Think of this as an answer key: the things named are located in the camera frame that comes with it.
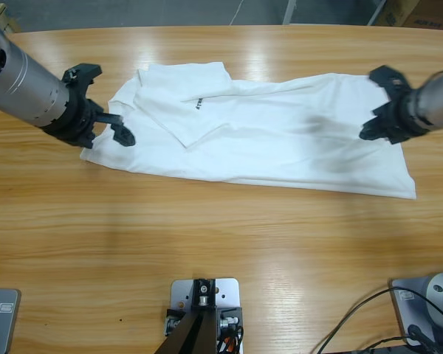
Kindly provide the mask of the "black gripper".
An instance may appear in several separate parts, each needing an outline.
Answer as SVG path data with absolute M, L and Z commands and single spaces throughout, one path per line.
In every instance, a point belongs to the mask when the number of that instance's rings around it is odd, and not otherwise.
M 91 84 L 92 81 L 83 85 L 70 83 L 67 86 L 69 100 L 66 102 L 64 113 L 41 130 L 68 145 L 92 149 L 95 139 L 94 125 L 99 122 L 109 125 L 114 131 L 114 141 L 123 147 L 134 146 L 136 139 L 123 124 L 121 116 L 104 113 L 101 106 L 86 97 Z
M 387 88 L 389 103 L 375 108 L 374 116 L 386 117 L 387 128 L 377 121 L 366 122 L 359 137 L 362 140 L 387 139 L 392 145 L 431 132 L 435 125 L 419 113 L 419 98 L 423 88 L 399 87 Z

